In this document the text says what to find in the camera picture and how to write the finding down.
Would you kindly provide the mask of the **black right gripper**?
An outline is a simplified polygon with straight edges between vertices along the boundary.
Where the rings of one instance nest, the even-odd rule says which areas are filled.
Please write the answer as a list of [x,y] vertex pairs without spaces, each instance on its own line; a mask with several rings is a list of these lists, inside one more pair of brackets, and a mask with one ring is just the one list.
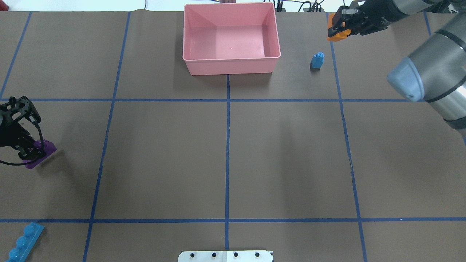
[[350,35],[368,35],[391,25],[392,1],[352,1],[349,7],[339,7],[333,17],[333,34],[351,29]]

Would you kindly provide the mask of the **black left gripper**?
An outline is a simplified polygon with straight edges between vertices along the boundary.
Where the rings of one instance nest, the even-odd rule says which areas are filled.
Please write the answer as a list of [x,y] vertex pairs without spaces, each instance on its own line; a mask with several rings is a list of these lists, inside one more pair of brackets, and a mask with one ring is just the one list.
[[35,140],[19,123],[22,119],[34,126],[40,123],[40,115],[29,98],[12,96],[0,107],[0,145],[16,149],[21,160],[32,160],[39,151],[34,146]]

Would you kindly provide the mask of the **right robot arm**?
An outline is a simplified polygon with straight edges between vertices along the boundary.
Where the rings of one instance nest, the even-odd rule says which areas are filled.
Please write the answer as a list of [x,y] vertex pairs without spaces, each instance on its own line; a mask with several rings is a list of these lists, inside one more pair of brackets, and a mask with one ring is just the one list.
[[464,0],[365,0],[361,5],[355,0],[328,16],[327,39],[372,34],[416,13],[441,13],[449,6],[456,15],[403,58],[387,81],[404,98],[426,101],[450,128],[465,136]]

